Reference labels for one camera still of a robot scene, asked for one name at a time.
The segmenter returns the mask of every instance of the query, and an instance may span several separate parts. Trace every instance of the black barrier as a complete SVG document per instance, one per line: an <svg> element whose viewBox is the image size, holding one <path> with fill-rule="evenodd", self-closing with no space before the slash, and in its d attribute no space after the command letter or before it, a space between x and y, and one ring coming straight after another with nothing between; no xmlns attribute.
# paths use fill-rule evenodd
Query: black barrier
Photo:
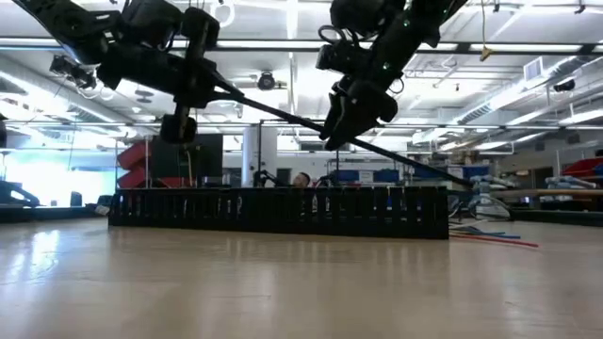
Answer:
<svg viewBox="0 0 603 339"><path fill-rule="evenodd" d="M119 189L110 226L448 239L440 187Z"/></svg>

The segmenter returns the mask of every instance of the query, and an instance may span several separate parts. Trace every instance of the wooden floor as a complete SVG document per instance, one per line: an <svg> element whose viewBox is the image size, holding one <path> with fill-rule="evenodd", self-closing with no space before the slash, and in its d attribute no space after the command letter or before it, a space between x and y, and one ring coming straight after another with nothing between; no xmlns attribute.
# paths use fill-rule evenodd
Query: wooden floor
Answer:
<svg viewBox="0 0 603 339"><path fill-rule="evenodd" d="M603 338L603 228L488 228L542 247L0 225L0 338Z"/></svg>

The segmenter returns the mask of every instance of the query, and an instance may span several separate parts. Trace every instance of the metal frame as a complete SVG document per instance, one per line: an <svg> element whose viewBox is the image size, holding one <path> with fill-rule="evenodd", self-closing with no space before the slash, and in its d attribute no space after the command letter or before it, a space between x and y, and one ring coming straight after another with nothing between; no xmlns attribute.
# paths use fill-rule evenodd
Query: metal frame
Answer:
<svg viewBox="0 0 603 339"><path fill-rule="evenodd" d="M307 120L312 123L324 122L317 120ZM301 123L286 123L285 121L267 121L262 120L263 127L272 128L290 128L290 127L307 127ZM198 127L206 128L237 128L250 127L257 123L253 122L197 122ZM161 122L130 122L130 121L114 121L114 122L75 122L75 121L5 121L7 127L52 127L52 126L73 126L77 127L161 127ZM391 129L391 130L411 130L411 129L430 129L430 128L463 128L469 130L490 129L490 130L509 130L509 131L603 131L603 126L600 125L477 125L477 124L449 124L449 123L422 123L422 124L407 124L407 123L388 123L375 127L375 129Z"/></svg>
<svg viewBox="0 0 603 339"><path fill-rule="evenodd" d="M244 40L221 39L213 51L218 52L295 52L317 53L324 45L322 40ZM371 42L364 42L368 47ZM184 51L187 41L173 43L174 51ZM423 43L416 50L419 55L468 55L479 56L482 41L440 41L436 48ZM603 43L541 43L541 42L488 42L494 55L501 56L602 56ZM0 37L0 50L12 51L63 51L58 42L50 37Z"/></svg>

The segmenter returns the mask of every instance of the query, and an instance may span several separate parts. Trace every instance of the person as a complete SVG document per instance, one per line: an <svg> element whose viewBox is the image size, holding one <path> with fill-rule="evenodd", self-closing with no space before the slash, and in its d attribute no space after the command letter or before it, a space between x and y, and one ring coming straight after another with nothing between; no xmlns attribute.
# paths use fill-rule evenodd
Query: person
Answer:
<svg viewBox="0 0 603 339"><path fill-rule="evenodd" d="M310 175L306 172L299 172L298 175L293 178L293 186L297 188L306 188L310 185Z"/></svg>

